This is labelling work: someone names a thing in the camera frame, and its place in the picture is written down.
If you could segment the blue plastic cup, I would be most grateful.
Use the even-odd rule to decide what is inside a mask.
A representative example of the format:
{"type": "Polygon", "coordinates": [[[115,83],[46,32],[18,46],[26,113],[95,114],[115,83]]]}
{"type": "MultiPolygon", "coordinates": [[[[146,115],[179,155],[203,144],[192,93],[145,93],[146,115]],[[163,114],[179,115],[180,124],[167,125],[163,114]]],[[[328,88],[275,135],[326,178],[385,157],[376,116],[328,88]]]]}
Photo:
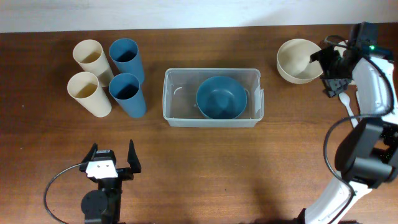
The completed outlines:
{"type": "Polygon", "coordinates": [[[115,40],[109,48],[109,56],[121,73],[133,74],[140,84],[145,81],[144,67],[137,43],[132,39],[115,40]]]}
{"type": "Polygon", "coordinates": [[[141,84],[136,76],[130,73],[116,75],[109,84],[111,96],[132,118],[141,118],[147,108],[141,84]]]}

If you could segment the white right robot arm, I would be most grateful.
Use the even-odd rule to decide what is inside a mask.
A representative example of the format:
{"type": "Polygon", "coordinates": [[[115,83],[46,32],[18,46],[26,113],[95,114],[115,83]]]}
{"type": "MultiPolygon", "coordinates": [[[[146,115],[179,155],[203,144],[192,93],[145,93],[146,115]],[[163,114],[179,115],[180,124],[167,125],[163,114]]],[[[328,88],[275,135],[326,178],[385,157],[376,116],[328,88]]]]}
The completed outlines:
{"type": "Polygon", "coordinates": [[[377,46],[376,24],[355,24],[347,44],[337,51],[337,43],[325,38],[328,47],[311,55],[319,62],[325,93],[332,98],[347,90],[351,82],[358,89],[360,113],[335,122],[323,142],[327,151],[332,131],[355,120],[357,125],[338,146],[335,163],[324,155],[333,174],[318,200],[304,208],[297,223],[340,223],[348,210],[363,196],[397,177],[397,97],[393,82],[392,51],[377,46]]]}

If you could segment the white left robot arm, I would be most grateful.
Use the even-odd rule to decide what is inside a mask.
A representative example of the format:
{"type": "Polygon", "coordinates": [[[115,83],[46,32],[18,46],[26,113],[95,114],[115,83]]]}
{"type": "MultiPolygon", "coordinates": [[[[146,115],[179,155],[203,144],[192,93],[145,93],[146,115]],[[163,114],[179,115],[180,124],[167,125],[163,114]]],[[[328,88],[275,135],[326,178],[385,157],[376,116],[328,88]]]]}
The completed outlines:
{"type": "Polygon", "coordinates": [[[114,151],[99,150],[96,143],[84,157],[79,171],[98,184],[96,190],[88,192],[81,200],[85,223],[119,223],[122,183],[133,180],[134,174],[142,171],[133,140],[129,141],[127,162],[129,167],[117,168],[114,151]]]}

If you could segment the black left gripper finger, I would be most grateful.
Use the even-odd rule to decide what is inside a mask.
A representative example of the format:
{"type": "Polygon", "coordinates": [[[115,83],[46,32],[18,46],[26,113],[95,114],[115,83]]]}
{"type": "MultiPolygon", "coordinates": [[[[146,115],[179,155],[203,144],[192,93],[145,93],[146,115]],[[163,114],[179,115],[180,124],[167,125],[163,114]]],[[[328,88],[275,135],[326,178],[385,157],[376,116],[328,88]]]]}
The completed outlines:
{"type": "Polygon", "coordinates": [[[91,161],[94,158],[97,150],[98,150],[98,145],[97,145],[97,143],[94,143],[92,145],[91,149],[89,150],[89,152],[87,153],[87,155],[83,158],[83,160],[81,162],[86,163],[86,162],[91,161]]]}
{"type": "Polygon", "coordinates": [[[127,162],[130,165],[132,173],[141,173],[142,171],[141,163],[139,162],[139,159],[137,157],[136,150],[134,147],[134,142],[132,139],[129,141],[127,162]]]}

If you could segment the beige bowl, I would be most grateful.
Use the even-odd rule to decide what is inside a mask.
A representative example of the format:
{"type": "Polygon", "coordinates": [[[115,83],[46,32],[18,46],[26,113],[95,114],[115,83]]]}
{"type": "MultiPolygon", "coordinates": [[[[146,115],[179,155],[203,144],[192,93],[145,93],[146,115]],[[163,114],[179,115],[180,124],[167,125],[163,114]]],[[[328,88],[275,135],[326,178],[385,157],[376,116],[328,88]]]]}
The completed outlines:
{"type": "Polygon", "coordinates": [[[323,70],[318,61],[310,61],[310,56],[320,50],[317,44],[309,40],[288,40],[277,53],[279,74],[293,84],[305,84],[318,78],[323,70]]]}

